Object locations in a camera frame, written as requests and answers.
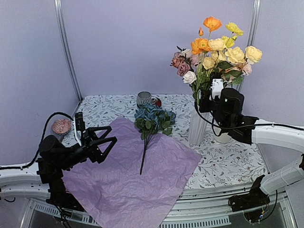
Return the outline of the orange poppy flower stem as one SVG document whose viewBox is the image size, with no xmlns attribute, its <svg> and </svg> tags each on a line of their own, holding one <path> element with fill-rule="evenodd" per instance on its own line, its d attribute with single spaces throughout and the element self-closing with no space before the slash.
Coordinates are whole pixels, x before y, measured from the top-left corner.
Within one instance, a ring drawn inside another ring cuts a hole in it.
<svg viewBox="0 0 304 228">
<path fill-rule="evenodd" d="M 191 84 L 194 95 L 199 90 L 208 90 L 210 85 L 210 75 L 215 66 L 215 61 L 208 56 L 213 49 L 209 46 L 209 38 L 204 38 L 202 27 L 198 31 L 199 37 L 191 42 L 191 50 L 194 55 L 198 57 L 198 64 L 196 66 L 196 80 Z"/>
</svg>

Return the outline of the yellow flower stem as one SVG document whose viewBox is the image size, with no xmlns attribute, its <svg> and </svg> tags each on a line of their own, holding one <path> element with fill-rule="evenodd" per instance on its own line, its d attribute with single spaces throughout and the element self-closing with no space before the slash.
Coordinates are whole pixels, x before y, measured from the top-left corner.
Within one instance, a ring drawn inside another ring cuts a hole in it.
<svg viewBox="0 0 304 228">
<path fill-rule="evenodd" d="M 221 39 L 224 41 L 224 44 L 226 45 L 226 48 L 231 48 L 235 45 L 235 41 L 239 36 L 244 35 L 244 31 L 241 30 L 237 24 L 233 22 L 229 22 L 225 25 L 226 29 L 231 32 L 231 35 L 228 36 L 222 36 Z"/>
</svg>

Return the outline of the pale pink peony stem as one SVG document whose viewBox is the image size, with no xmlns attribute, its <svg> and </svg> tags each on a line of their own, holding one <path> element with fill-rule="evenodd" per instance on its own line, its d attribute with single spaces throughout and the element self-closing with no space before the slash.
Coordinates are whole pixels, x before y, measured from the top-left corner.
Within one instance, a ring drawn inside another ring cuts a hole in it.
<svg viewBox="0 0 304 228">
<path fill-rule="evenodd" d="M 231 74 L 232 71 L 238 71 L 238 76 L 233 76 Z M 237 64 L 233 68 L 231 68 L 228 73 L 231 74 L 229 77 L 228 83 L 239 85 L 243 82 L 245 76 L 248 76 L 252 73 L 252 66 L 249 63 Z"/>
</svg>

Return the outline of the white ribbed vase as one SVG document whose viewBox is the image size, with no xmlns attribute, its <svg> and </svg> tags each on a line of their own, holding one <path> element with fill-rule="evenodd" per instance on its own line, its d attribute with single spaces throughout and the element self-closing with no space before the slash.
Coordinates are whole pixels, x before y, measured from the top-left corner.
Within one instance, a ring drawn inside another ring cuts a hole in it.
<svg viewBox="0 0 304 228">
<path fill-rule="evenodd" d="M 193 145 L 200 145 L 208 125 L 209 113 L 201 113 L 199 106 L 195 104 L 190 119 L 188 131 L 188 142 Z"/>
</svg>

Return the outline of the purple wrapping paper sheet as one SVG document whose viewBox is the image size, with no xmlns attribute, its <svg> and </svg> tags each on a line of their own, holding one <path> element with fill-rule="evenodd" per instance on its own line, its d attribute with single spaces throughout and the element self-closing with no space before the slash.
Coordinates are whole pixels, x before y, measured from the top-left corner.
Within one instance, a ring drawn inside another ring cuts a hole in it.
<svg viewBox="0 0 304 228">
<path fill-rule="evenodd" d="M 201 155 L 172 137 L 157 134 L 147 150 L 134 123 L 111 123 L 117 138 L 103 163 L 65 171 L 65 188 L 103 228 L 156 228 L 195 171 Z"/>
</svg>

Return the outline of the pale yellow rose stem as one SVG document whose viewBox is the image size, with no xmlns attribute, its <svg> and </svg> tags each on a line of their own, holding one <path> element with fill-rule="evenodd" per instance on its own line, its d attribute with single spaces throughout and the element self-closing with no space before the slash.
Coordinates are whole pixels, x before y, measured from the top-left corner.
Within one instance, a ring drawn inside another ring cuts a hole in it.
<svg viewBox="0 0 304 228">
<path fill-rule="evenodd" d="M 211 73 L 219 73 L 225 85 L 235 85 L 228 83 L 231 74 L 238 76 L 238 71 L 232 71 L 231 74 L 228 73 L 231 68 L 240 63 L 249 63 L 252 66 L 253 64 L 259 63 L 263 56 L 263 52 L 255 46 L 248 46 L 244 51 L 237 46 L 226 48 L 221 38 L 210 39 L 209 46 L 213 51 L 208 54 L 208 56 L 215 61 L 215 66 Z"/>
</svg>

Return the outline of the three rose flower stem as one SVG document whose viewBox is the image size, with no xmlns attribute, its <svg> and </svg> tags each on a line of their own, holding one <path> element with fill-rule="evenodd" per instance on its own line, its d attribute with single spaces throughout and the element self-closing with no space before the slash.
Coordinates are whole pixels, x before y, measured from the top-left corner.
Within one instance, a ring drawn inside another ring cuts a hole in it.
<svg viewBox="0 0 304 228">
<path fill-rule="evenodd" d="M 183 83 L 191 87 L 192 97 L 195 98 L 195 82 L 197 80 L 195 71 L 197 66 L 191 66 L 190 58 L 177 57 L 177 53 L 174 53 L 170 66 L 177 69 L 177 75 L 182 77 Z"/>
</svg>

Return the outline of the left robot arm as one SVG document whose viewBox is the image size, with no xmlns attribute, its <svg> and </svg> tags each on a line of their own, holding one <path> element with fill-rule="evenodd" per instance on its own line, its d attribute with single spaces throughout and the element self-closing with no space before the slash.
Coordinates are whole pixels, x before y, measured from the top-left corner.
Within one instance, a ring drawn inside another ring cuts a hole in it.
<svg viewBox="0 0 304 228">
<path fill-rule="evenodd" d="M 64 186 L 64 171 L 90 160 L 105 161 L 117 142 L 109 137 L 110 126 L 90 127 L 81 133 L 81 139 L 73 146 L 64 146 L 55 136 L 49 135 L 38 147 L 39 158 L 33 163 L 0 169 L 0 192 L 5 196 L 44 199 L 59 208 L 84 211 L 76 198 Z"/>
</svg>

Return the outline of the pink peony flower stem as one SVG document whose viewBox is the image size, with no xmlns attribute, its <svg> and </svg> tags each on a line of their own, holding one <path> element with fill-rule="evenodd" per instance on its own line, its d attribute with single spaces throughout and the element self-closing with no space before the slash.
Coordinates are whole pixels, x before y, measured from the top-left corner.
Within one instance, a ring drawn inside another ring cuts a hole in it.
<svg viewBox="0 0 304 228">
<path fill-rule="evenodd" d="M 195 67 L 195 66 L 197 66 L 198 65 L 198 63 L 199 63 L 199 55 L 192 55 L 191 57 L 190 57 L 190 64 L 191 64 L 191 66 L 193 67 Z"/>
</svg>

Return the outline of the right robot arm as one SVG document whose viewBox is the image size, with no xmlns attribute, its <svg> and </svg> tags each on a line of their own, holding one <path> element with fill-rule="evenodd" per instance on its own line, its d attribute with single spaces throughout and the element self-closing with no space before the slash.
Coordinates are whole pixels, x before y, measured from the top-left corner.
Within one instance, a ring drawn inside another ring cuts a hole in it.
<svg viewBox="0 0 304 228">
<path fill-rule="evenodd" d="M 249 192 L 232 196 L 228 204 L 232 211 L 267 205 L 269 195 L 304 178 L 304 128 L 269 122 L 242 114 L 244 96 L 233 88 L 213 88 L 199 91 L 198 115 L 213 117 L 211 126 L 244 144 L 256 144 L 261 149 L 268 174 L 257 177 Z"/>
</svg>

